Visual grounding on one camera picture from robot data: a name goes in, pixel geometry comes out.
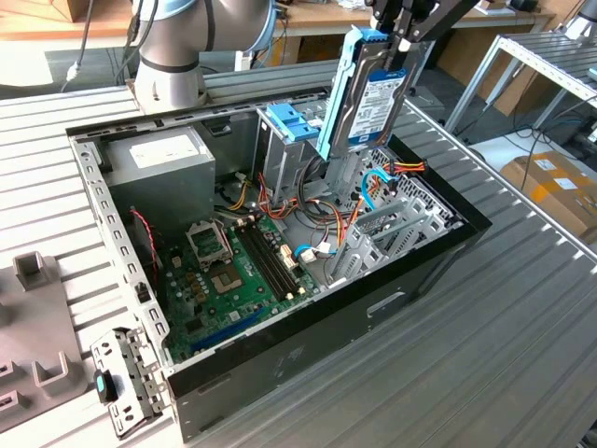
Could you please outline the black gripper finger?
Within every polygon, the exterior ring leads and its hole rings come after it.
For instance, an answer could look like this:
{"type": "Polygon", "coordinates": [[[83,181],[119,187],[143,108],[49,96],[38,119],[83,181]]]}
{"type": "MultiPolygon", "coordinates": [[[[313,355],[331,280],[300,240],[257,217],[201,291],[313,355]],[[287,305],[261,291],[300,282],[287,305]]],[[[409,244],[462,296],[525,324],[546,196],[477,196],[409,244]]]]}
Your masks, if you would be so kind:
{"type": "Polygon", "coordinates": [[[402,1],[399,49],[436,40],[458,22],[477,1],[402,1]]]}
{"type": "Polygon", "coordinates": [[[395,51],[410,20],[407,0],[373,0],[370,2],[372,28],[389,35],[389,49],[395,51]]]}

